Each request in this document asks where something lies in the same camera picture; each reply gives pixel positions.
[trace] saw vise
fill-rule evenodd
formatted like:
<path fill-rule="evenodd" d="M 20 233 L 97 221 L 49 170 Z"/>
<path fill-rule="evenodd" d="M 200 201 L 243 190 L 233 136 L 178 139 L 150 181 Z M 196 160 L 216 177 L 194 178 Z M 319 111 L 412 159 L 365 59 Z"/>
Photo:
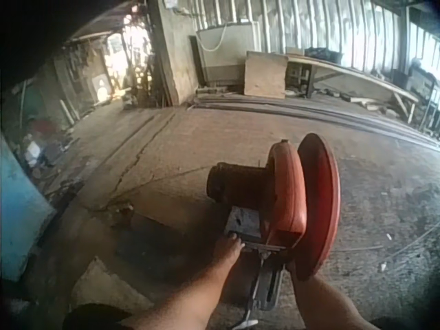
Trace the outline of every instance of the saw vise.
<path fill-rule="evenodd" d="M 245 314 L 232 328 L 246 329 L 258 323 L 250 318 L 254 310 L 276 306 L 285 264 L 295 260 L 297 278 L 306 281 L 329 255 L 340 214 L 336 159 L 315 133 L 307 134 L 298 150 L 281 140 L 269 150 L 263 168 L 212 167 L 206 192 L 231 206 L 225 233 L 235 232 L 244 252 L 258 259 Z"/>

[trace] workbench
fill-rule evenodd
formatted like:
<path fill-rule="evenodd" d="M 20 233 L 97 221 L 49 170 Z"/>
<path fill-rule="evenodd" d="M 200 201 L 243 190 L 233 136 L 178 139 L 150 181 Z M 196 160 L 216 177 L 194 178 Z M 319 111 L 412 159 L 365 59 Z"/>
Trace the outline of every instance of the workbench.
<path fill-rule="evenodd" d="M 412 95 L 409 91 L 405 91 L 398 86 L 395 86 L 385 80 L 376 78 L 370 74 L 365 74 L 358 70 L 336 65 L 325 60 L 318 60 L 300 55 L 288 54 L 290 63 L 298 63 L 308 71 L 306 97 L 310 98 L 316 85 L 321 85 L 322 88 L 333 87 L 341 92 L 349 93 L 353 91 L 357 96 L 377 98 L 384 102 L 395 98 L 406 114 L 408 122 L 410 122 L 414 111 L 415 104 L 419 102 L 418 98 Z M 407 100 L 410 104 L 410 111 L 407 110 L 406 105 L 402 100 Z"/>

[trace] concrete floor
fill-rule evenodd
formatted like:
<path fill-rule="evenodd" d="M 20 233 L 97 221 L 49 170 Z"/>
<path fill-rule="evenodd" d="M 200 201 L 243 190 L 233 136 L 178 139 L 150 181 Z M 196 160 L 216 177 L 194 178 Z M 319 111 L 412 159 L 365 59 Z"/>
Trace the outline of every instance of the concrete floor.
<path fill-rule="evenodd" d="M 114 203 L 128 200 L 138 213 L 188 239 L 209 241 L 227 216 L 205 194 L 209 168 L 217 162 L 263 166 L 273 143 L 287 138 L 297 146 L 312 131 L 330 143 L 342 187 L 338 235 L 322 273 L 367 319 L 394 316 L 414 322 L 428 308 L 426 299 L 434 294 L 439 282 L 435 275 L 440 274 L 439 152 L 276 115 L 163 109 L 148 115 L 120 113 L 110 120 L 99 114 L 87 118 L 82 136 L 88 140 L 82 137 L 82 143 L 91 154 L 106 148 L 107 155 L 102 152 L 102 162 L 25 275 L 38 299 L 35 329 L 59 329 L 72 287 L 94 256 L 149 300 L 167 295 L 168 287 L 149 282 L 138 267 L 116 256 L 120 232 L 114 227 L 119 221 L 112 212 Z M 114 129 L 106 129 L 99 139 L 92 133 L 102 121 L 116 128 L 129 127 L 132 120 L 143 124 L 140 129 L 133 125 L 125 135 L 130 138 L 122 139 L 117 150 L 108 146 Z M 368 250 L 377 245 L 382 248 Z M 286 276 L 282 291 L 277 309 L 260 313 L 255 329 L 302 327 Z M 210 328 L 224 329 L 240 317 L 240 309 L 220 305 Z"/>

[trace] metal sheet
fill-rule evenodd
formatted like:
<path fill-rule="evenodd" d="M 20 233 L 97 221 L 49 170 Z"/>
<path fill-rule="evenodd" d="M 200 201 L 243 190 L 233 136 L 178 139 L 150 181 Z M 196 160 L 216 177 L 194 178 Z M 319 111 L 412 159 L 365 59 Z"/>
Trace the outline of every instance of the metal sheet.
<path fill-rule="evenodd" d="M 199 13 L 197 29 L 252 19 L 259 22 L 266 52 L 283 52 L 285 46 L 328 47 L 343 53 L 344 66 L 366 72 L 376 66 L 384 73 L 397 68 L 402 56 L 399 17 L 371 0 L 203 0 L 203 5 L 199 1 L 192 2 Z M 409 35 L 407 64 L 420 57 L 435 67 L 440 55 L 433 56 L 432 35 L 414 24 Z"/>
<path fill-rule="evenodd" d="M 417 27 L 417 51 L 416 57 L 422 58 L 424 52 L 424 31 L 420 27 Z"/>
<path fill-rule="evenodd" d="M 342 42 L 341 48 L 342 56 L 341 64 L 345 67 L 350 67 L 353 58 L 353 26 L 351 25 L 351 15 L 350 15 L 350 5 L 349 0 L 339 0 L 340 3 L 340 14 L 342 22 Z"/>
<path fill-rule="evenodd" d="M 385 38 L 384 38 L 384 12 L 382 7 L 373 5 L 374 17 L 376 23 L 376 59 L 375 68 L 382 70 L 384 63 Z"/>
<path fill-rule="evenodd" d="M 286 33 L 284 25 L 283 2 L 276 0 L 276 14 L 278 16 L 278 33 L 280 36 L 280 53 L 286 52 Z"/>
<path fill-rule="evenodd" d="M 363 23 L 363 27 L 364 29 L 362 30 L 362 49 L 363 49 L 363 58 L 362 58 L 362 71 L 365 71 L 365 65 L 366 65 L 366 50 L 367 50 L 367 43 L 368 40 L 366 38 L 366 31 L 367 31 L 367 26 L 366 26 L 366 17 L 365 17 L 365 2 L 364 0 L 360 0 L 360 6 L 361 6 L 361 15 L 362 15 L 362 23 Z"/>
<path fill-rule="evenodd" d="M 393 14 L 394 22 L 394 53 L 393 53 L 393 68 L 397 69 L 400 63 L 400 17 Z"/>
<path fill-rule="evenodd" d="M 411 63 L 413 58 L 417 57 L 417 25 L 410 23 L 410 40 L 409 45 L 409 57 L 408 62 Z"/>
<path fill-rule="evenodd" d="M 353 67 L 362 71 L 364 70 L 364 52 L 365 52 L 365 25 L 362 15 L 362 3 L 361 0 L 353 0 L 353 13 L 354 13 L 354 61 Z"/>
<path fill-rule="evenodd" d="M 340 0 L 336 0 L 336 14 L 338 17 L 338 35 L 339 35 L 339 53 L 342 53 L 342 50 L 344 49 L 343 45 L 343 37 L 342 37 L 342 31 L 344 29 L 344 23 L 342 20 L 342 15 L 341 15 L 341 5 L 340 5 Z"/>
<path fill-rule="evenodd" d="M 200 10 L 200 6 L 199 6 L 199 0 L 195 0 L 194 5 L 195 5 L 195 16 L 196 16 L 196 22 L 197 22 L 197 29 L 202 30 L 203 25 L 201 23 L 201 10 Z"/>
<path fill-rule="evenodd" d="M 325 47 L 330 47 L 330 14 L 329 6 L 327 6 L 326 0 L 322 0 L 322 8 L 324 10 L 324 23 L 325 23 Z"/>
<path fill-rule="evenodd" d="M 384 9 L 384 29 L 385 29 L 385 57 L 384 57 L 384 72 L 391 72 L 393 69 L 394 56 L 394 25 L 393 13 Z"/>
<path fill-rule="evenodd" d="M 371 18 L 373 19 L 373 67 L 372 69 L 376 69 L 376 60 L 377 60 L 377 19 L 376 19 L 376 11 L 375 4 L 370 2 L 371 4 Z"/>
<path fill-rule="evenodd" d="M 351 25 L 351 66 L 355 66 L 355 8 L 353 0 L 349 0 L 350 25 Z"/>
<path fill-rule="evenodd" d="M 303 38 L 301 38 L 301 20 L 300 20 L 300 9 L 298 5 L 298 0 L 292 0 L 294 21 L 295 21 L 295 31 L 296 31 L 296 47 L 303 48 Z"/>
<path fill-rule="evenodd" d="M 312 0 L 314 10 L 314 25 L 313 28 L 316 35 L 316 46 L 317 47 L 326 47 L 326 38 L 327 38 L 327 29 L 325 25 L 325 11 L 324 6 L 322 4 L 322 0 Z"/>
<path fill-rule="evenodd" d="M 261 8 L 263 10 L 263 31 L 264 31 L 264 39 L 265 39 L 265 51 L 270 53 L 270 26 L 269 26 L 269 17 L 267 16 L 267 0 L 261 0 Z"/>

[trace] wooden plank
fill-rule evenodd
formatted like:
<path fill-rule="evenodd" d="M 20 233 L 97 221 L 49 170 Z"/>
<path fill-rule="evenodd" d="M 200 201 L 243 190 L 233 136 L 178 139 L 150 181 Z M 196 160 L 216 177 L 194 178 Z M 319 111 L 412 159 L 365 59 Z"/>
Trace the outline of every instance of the wooden plank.
<path fill-rule="evenodd" d="M 409 124 L 413 121 L 414 110 L 415 110 L 415 103 L 413 103 L 411 105 L 410 116 L 408 117 L 408 123 Z"/>
<path fill-rule="evenodd" d="M 287 63 L 287 56 L 248 51 L 244 94 L 266 98 L 285 98 Z"/>
<path fill-rule="evenodd" d="M 309 64 L 309 65 L 316 65 L 318 67 L 325 67 L 327 69 L 331 69 L 337 72 L 342 72 L 343 74 L 348 74 L 350 76 L 354 76 L 359 79 L 367 80 L 371 83 L 374 83 L 376 85 L 379 85 L 393 93 L 399 94 L 400 96 L 403 96 L 405 98 L 408 98 L 409 100 L 413 102 L 419 102 L 419 99 L 416 98 L 414 95 L 412 95 L 408 91 L 404 91 L 403 89 L 394 86 L 393 84 L 390 84 L 389 82 L 386 82 L 384 80 L 377 79 L 374 76 L 365 74 L 360 71 L 356 71 L 354 69 L 348 68 L 348 67 L 341 67 L 340 65 L 336 65 L 334 63 L 327 62 L 325 60 L 318 60 L 316 58 L 310 58 L 306 56 L 298 56 L 298 55 L 288 55 L 289 62 L 294 63 L 302 63 L 302 64 Z"/>
<path fill-rule="evenodd" d="M 408 110 L 406 110 L 406 107 L 405 107 L 404 102 L 402 101 L 402 98 L 400 97 L 400 95 L 398 93 L 394 93 L 393 95 L 396 98 L 397 103 L 399 103 L 399 106 L 401 107 L 403 112 L 406 114 L 406 117 L 408 117 Z"/>

